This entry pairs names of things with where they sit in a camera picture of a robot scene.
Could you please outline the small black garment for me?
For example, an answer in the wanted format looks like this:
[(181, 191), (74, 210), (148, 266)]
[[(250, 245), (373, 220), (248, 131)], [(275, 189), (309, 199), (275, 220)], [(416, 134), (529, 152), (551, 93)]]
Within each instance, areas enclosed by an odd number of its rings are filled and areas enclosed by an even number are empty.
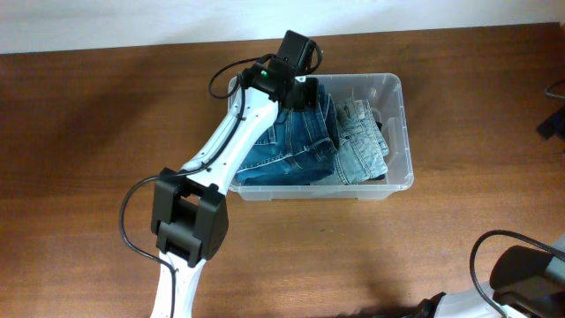
[[(376, 123), (376, 125), (378, 126), (379, 132), (381, 133), (381, 131), (382, 131), (382, 122), (380, 122), (379, 120), (375, 119), (375, 123)], [(381, 181), (381, 180), (383, 180), (385, 177), (386, 177), (385, 174), (381, 174), (381, 175), (379, 175), (378, 177), (373, 178), (372, 180)]]

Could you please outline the light blue jeans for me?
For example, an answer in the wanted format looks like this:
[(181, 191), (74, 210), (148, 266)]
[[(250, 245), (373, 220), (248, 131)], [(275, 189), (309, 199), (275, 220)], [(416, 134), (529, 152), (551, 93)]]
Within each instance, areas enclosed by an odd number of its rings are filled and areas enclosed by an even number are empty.
[(339, 150), (334, 172), (313, 186), (350, 186), (382, 180), (388, 173), (388, 145), (367, 100), (352, 97), (336, 103)]

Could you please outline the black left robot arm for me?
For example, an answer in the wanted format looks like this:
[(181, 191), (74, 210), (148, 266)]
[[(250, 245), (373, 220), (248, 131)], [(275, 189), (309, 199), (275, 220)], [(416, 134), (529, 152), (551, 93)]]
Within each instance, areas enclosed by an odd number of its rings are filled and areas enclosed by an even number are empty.
[(160, 277), (153, 317), (189, 317), (201, 271), (218, 252), (228, 228), (226, 194), (253, 144), (285, 110), (318, 102), (312, 76), (322, 53), (315, 41), (286, 32), (278, 51), (248, 61), (224, 99), (228, 112), (205, 146), (178, 171), (154, 178), (150, 229)]

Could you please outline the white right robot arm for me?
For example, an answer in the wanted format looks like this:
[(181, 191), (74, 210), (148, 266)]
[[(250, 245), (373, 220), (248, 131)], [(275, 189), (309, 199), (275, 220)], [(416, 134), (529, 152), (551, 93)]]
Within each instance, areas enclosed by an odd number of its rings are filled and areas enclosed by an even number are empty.
[[(520, 243), (509, 247), (495, 263), (489, 281), (481, 284), (476, 256), (491, 237), (508, 237)], [(418, 305), (415, 317), (563, 317), (564, 246), (549, 246), (508, 230), (481, 235), (469, 259), (473, 288), (441, 292)]]

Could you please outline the dark blue jeans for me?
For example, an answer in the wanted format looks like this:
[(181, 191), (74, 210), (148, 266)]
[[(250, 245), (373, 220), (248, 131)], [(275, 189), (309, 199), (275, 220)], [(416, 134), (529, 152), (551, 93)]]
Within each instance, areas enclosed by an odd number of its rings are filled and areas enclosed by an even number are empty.
[(335, 105), (318, 86), (318, 105), (280, 114), (257, 139), (237, 170), (242, 186), (307, 186), (335, 171), (339, 150)]

